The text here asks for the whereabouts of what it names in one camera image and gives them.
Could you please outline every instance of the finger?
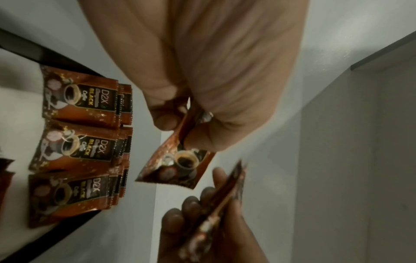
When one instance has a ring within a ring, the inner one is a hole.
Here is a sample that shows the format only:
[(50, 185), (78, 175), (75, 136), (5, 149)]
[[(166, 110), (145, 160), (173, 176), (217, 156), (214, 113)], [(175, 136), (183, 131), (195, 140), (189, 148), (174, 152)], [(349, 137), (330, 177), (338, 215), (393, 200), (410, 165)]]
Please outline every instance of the finger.
[(192, 224), (195, 222), (201, 214), (201, 205), (199, 200), (195, 196), (189, 196), (182, 203), (182, 213), (185, 219)]
[(171, 101), (163, 101), (148, 95), (144, 95), (144, 97), (153, 123), (160, 130), (175, 129), (186, 114), (187, 97), (179, 97)]
[(173, 208), (166, 212), (162, 218), (159, 254), (165, 253), (168, 249), (179, 244), (184, 225), (185, 218), (179, 209)]
[(215, 188), (214, 187), (206, 187), (204, 190), (202, 190), (201, 193), (201, 198), (200, 198), (200, 203), (201, 206), (205, 206), (209, 203), (209, 201), (211, 200), (211, 198), (214, 196), (215, 194)]
[(227, 125), (217, 119), (194, 127), (185, 138), (185, 148), (219, 152), (250, 134), (255, 127)]
[(212, 178), (214, 180), (215, 188), (220, 188), (226, 181), (227, 181), (228, 175), (224, 172), (222, 168), (215, 168), (212, 171)]

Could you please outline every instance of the person's right hand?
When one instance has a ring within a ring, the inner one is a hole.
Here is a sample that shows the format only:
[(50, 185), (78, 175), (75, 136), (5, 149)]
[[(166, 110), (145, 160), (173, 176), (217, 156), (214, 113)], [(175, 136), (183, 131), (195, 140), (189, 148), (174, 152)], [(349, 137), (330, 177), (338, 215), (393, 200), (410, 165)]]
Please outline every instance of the person's right hand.
[[(185, 199), (182, 210), (173, 208), (162, 219), (158, 263), (182, 263), (178, 250), (183, 232), (192, 226), (201, 213), (201, 206), (207, 204), (215, 190), (227, 180), (225, 172), (213, 171), (215, 188), (207, 187), (198, 200), (195, 196)], [(216, 232), (211, 249), (202, 257), (201, 263), (267, 263), (250, 228), (241, 213), (241, 203), (232, 200), (227, 206), (220, 228)]]
[(173, 130), (188, 97), (214, 119), (186, 148), (221, 151), (273, 115), (300, 46), (308, 0), (83, 0), (106, 51)]

